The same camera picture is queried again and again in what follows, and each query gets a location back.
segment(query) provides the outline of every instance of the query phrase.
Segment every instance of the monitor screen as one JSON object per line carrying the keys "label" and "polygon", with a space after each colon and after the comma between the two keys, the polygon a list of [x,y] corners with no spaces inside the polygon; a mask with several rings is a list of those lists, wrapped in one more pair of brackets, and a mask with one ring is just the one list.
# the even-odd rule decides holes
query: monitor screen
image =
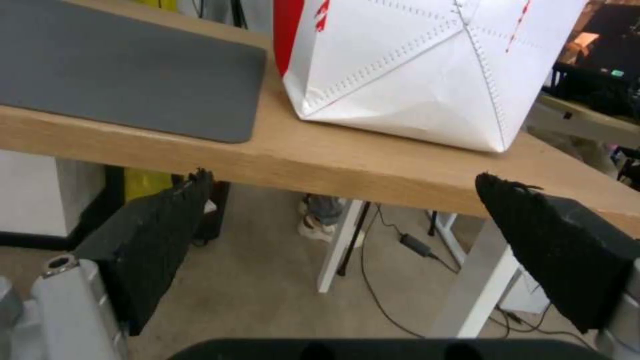
{"label": "monitor screen", "polygon": [[590,0],[558,57],[566,67],[640,76],[640,0]]}

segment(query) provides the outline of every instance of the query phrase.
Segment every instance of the power adapter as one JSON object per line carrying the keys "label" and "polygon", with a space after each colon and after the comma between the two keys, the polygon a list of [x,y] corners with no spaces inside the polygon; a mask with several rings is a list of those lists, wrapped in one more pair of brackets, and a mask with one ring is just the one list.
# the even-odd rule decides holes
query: power adapter
{"label": "power adapter", "polygon": [[400,243],[409,249],[411,249],[416,254],[426,258],[431,255],[431,247],[426,245],[422,241],[414,238],[410,234],[402,234],[400,235]]}

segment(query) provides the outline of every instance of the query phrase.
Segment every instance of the shoe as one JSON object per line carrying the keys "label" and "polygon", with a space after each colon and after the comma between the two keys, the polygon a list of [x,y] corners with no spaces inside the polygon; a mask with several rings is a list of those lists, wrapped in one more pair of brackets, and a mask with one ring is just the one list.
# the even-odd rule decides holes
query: shoe
{"label": "shoe", "polygon": [[305,216],[307,214],[307,212],[309,211],[309,197],[311,195],[306,194],[302,200],[300,200],[300,203],[298,204],[298,213],[302,216]]}
{"label": "shoe", "polygon": [[[333,240],[335,229],[336,225],[326,226],[320,224],[320,222],[311,215],[306,215],[305,217],[303,217],[298,224],[298,234],[311,240],[323,240],[328,243],[331,243],[331,241]],[[358,239],[356,240],[355,247],[362,246],[364,236],[364,231],[360,230],[360,234],[358,234]]]}

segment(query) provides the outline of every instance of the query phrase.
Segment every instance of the red stripe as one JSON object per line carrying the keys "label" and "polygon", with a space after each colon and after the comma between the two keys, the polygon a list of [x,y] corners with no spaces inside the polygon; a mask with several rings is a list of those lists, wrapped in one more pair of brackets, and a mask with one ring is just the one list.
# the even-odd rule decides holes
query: red stripe
{"label": "red stripe", "polygon": [[289,68],[293,42],[304,7],[305,0],[273,0],[273,48],[281,76]]}

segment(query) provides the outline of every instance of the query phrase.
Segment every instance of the black foam pad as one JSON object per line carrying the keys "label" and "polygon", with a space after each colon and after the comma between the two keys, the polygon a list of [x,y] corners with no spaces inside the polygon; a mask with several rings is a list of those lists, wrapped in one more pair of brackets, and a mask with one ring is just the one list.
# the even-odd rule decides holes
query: black foam pad
{"label": "black foam pad", "polygon": [[600,329],[625,288],[640,243],[575,200],[489,174],[476,190],[513,254],[580,332]]}
{"label": "black foam pad", "polygon": [[209,198],[211,173],[128,202],[74,251],[96,262],[116,317],[138,335],[169,289]]}
{"label": "black foam pad", "polygon": [[220,142],[251,138],[264,49],[60,0],[0,1],[0,48],[0,104]]}

